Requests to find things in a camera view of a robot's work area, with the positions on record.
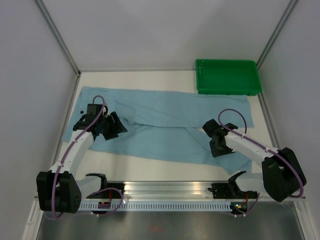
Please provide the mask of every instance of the gray floor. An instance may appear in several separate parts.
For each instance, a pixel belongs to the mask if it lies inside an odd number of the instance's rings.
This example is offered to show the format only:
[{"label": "gray floor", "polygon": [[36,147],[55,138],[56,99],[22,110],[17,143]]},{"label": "gray floor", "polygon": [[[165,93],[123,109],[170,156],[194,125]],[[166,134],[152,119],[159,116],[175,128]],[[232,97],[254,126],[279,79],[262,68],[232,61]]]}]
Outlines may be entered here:
[{"label": "gray floor", "polygon": [[246,217],[219,212],[117,212],[110,216],[65,214],[42,220],[39,240],[301,240],[292,205],[259,202]]}]

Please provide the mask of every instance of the white table surface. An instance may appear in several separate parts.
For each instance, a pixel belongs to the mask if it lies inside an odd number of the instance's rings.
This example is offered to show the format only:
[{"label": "white table surface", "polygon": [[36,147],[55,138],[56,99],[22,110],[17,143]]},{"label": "white table surface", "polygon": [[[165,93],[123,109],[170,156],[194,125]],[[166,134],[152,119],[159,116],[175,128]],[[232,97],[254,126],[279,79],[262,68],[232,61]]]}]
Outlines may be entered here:
[{"label": "white table surface", "polygon": [[[83,86],[197,93],[195,71],[84,72],[81,74],[72,112]],[[254,127],[249,128],[247,134],[264,144],[271,145],[258,97],[248,96],[248,101]],[[66,148],[67,143],[64,142],[60,155]],[[261,168],[253,163],[252,172],[259,173]],[[85,153],[75,178],[80,180],[88,173],[105,174],[109,181],[219,181],[230,177],[223,168],[216,166],[177,163],[91,150]]]}]

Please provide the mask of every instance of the blue towel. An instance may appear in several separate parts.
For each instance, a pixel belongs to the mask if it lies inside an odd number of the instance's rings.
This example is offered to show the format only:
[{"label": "blue towel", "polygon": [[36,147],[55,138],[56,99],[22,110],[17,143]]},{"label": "blue towel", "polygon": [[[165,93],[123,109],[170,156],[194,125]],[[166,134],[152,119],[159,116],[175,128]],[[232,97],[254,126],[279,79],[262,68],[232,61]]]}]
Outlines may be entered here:
[{"label": "blue towel", "polygon": [[[87,104],[96,95],[104,97],[109,112],[116,111],[128,132],[105,141],[98,136],[91,150],[124,154],[171,162],[219,166],[228,174],[251,171],[251,160],[243,154],[212,157],[210,138],[198,130],[210,119],[217,119],[221,110],[240,111],[253,127],[251,109],[246,96],[199,95],[174,91],[145,91],[83,87],[77,99],[63,141],[70,141],[73,125],[86,112]],[[244,127],[242,119],[225,112],[221,120]]]}]

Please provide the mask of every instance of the metal frame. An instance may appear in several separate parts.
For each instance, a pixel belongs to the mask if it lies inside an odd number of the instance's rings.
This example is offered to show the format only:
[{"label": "metal frame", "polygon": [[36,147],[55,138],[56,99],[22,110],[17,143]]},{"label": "metal frame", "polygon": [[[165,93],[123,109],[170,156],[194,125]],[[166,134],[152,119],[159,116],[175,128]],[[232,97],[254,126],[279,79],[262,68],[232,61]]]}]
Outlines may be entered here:
[{"label": "metal frame", "polygon": [[77,64],[76,64],[74,58],[72,57],[71,53],[69,52],[63,38],[61,37],[53,19],[51,18],[50,14],[44,4],[44,2],[42,0],[34,0],[34,3],[38,7],[41,15],[43,16],[43,19],[45,20],[46,24],[48,25],[49,29],[51,30],[53,37],[56,39],[57,43],[59,44],[64,56],[66,57],[66,59],[70,63],[73,71],[75,72],[77,77],[79,77],[81,72],[80,72],[79,68],[77,67]]},{"label": "metal frame", "polygon": [[[60,48],[62,49],[64,55],[66,56],[67,60],[69,61],[71,67],[73,68],[77,79],[74,83],[74,89],[72,95],[70,96],[70,100],[68,102],[68,109],[64,116],[63,126],[59,133],[59,139],[55,146],[54,156],[52,159],[52,163],[54,163],[57,158],[59,157],[59,153],[61,150],[62,142],[61,136],[66,129],[68,124],[68,119],[71,114],[73,101],[75,99],[75,95],[77,92],[78,84],[80,81],[81,71],[77,67],[73,57],[71,56],[65,42],[63,41],[54,21],[52,20],[46,6],[42,2],[42,0],[34,0],[35,4],[37,5],[38,9],[40,10],[44,20],[46,21],[47,25],[49,26],[53,36],[57,40]],[[276,28],[274,29],[270,39],[268,40],[258,62],[257,67],[258,69],[262,66],[264,60],[266,59],[268,53],[270,52],[274,42],[278,38],[281,30],[283,29],[286,21],[288,20],[289,16],[293,12],[295,6],[299,0],[290,0],[289,4],[287,5],[283,15],[281,16]],[[258,95],[258,99],[261,105],[262,113],[266,122],[267,130],[269,132],[269,136],[271,139],[271,143],[274,147],[280,147],[280,142],[277,136],[277,131],[275,129],[268,104],[266,102],[266,98],[263,93]],[[141,201],[144,202],[184,202],[184,203],[221,203],[221,200],[213,199],[213,195],[211,192],[208,191],[208,187],[211,186],[212,183],[216,183],[216,181],[176,181],[176,182],[169,182],[169,181],[144,181],[144,182],[124,182],[125,184],[125,199],[132,203],[138,203]],[[259,201],[262,202],[270,202],[273,201],[268,195],[261,195]],[[319,239],[319,234],[316,230],[315,223],[313,218],[310,214],[309,206],[306,202],[306,199],[303,197],[301,199],[286,199],[288,202],[294,202],[298,219],[300,221],[303,234],[306,239],[310,240],[317,240]],[[23,233],[23,240],[28,239],[35,239],[38,234],[40,222],[42,219],[43,212],[39,208],[38,197],[35,197],[35,200],[32,205],[32,209],[28,218],[28,222],[26,224],[24,233]]]}]

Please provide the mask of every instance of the metal edge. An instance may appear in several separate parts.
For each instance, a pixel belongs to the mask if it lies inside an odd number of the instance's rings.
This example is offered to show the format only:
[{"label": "metal edge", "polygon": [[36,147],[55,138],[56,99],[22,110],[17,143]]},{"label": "metal edge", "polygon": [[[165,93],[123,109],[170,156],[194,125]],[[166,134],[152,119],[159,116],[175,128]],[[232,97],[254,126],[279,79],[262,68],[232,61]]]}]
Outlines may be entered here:
[{"label": "metal edge", "polygon": [[258,70],[261,67],[261,65],[263,64],[263,62],[265,61],[265,59],[266,59],[268,53],[270,52],[273,44],[275,43],[276,39],[278,38],[281,30],[283,29],[284,25],[286,24],[287,20],[289,19],[289,16],[293,12],[293,10],[294,10],[294,8],[295,8],[295,6],[297,5],[298,2],[299,2],[299,0],[290,0],[288,5],[286,6],[286,9],[284,10],[279,22],[275,26],[275,29],[273,30],[273,33],[272,33],[270,39],[268,40],[264,50],[262,51],[262,54],[261,54],[259,60],[256,63],[256,66],[257,66]]},{"label": "metal edge", "polygon": [[34,200],[26,222],[21,240],[35,240],[39,234],[43,212],[39,209],[38,200]]},{"label": "metal edge", "polygon": [[280,148],[278,134],[276,131],[274,121],[271,117],[270,109],[268,107],[265,94],[263,92],[258,93],[258,99],[259,99],[263,118],[264,118],[265,125],[266,125],[266,128],[269,133],[269,137],[270,137],[272,146],[274,146],[275,148]]},{"label": "metal edge", "polygon": [[[259,60],[256,63],[258,70],[260,69],[263,62],[265,61],[268,53],[270,52],[271,48],[273,47],[276,39],[278,38],[281,30],[283,29],[284,25],[286,24],[287,20],[289,19],[289,16],[293,12],[293,10],[298,2],[299,2],[299,0],[290,0],[288,5],[286,6],[286,9],[284,10],[279,22],[277,23],[277,25],[276,25],[276,27],[270,37],[270,39],[268,40],[264,50],[262,51],[262,54],[261,54]],[[271,139],[271,143],[274,147],[279,148],[280,147],[279,137],[278,137],[278,134],[276,131],[274,121],[271,117],[271,112],[268,107],[265,94],[263,92],[259,93],[258,99],[259,99],[259,103],[260,103],[260,106],[262,109],[262,114],[263,114],[263,117],[265,120],[265,124],[266,124],[267,130],[268,130],[268,133],[269,133],[269,136]]]},{"label": "metal edge", "polygon": [[67,61],[69,62],[70,66],[72,67],[73,71],[75,72],[75,74],[77,76],[80,75],[80,70],[77,67],[77,64],[74,60],[74,58],[72,57],[70,51],[68,50],[65,41],[63,40],[63,38],[61,37],[61,34],[59,33],[52,17],[50,16],[44,2],[42,0],[33,0],[35,5],[38,7],[41,15],[43,16],[43,19],[45,20],[46,24],[48,25],[49,29],[51,30],[54,38],[56,39],[57,43],[59,44],[63,54],[65,55]]},{"label": "metal edge", "polygon": [[82,73],[109,73],[109,72],[167,72],[167,71],[195,71],[195,67],[151,67],[151,68],[102,68],[83,69]]},{"label": "metal edge", "polygon": [[56,162],[57,158],[59,157],[59,153],[60,153],[61,146],[62,146],[61,138],[62,138],[62,135],[65,132],[65,130],[67,128],[67,125],[68,125],[68,119],[70,117],[72,105],[73,105],[73,102],[74,102],[75,97],[76,97],[76,92],[77,92],[78,85],[79,85],[79,82],[80,82],[80,77],[81,77],[81,74],[76,76],[76,80],[74,81],[74,85],[73,85],[73,88],[72,88],[72,93],[71,93],[70,99],[67,102],[68,107],[67,107],[67,109],[66,109],[66,111],[64,113],[62,126],[61,126],[61,129],[59,131],[59,135],[58,135],[56,144],[54,146],[54,154],[52,156],[51,164],[54,164]]},{"label": "metal edge", "polygon": [[307,240],[320,240],[315,220],[312,216],[309,204],[307,202],[294,202],[296,214],[300,222],[302,232]]}]

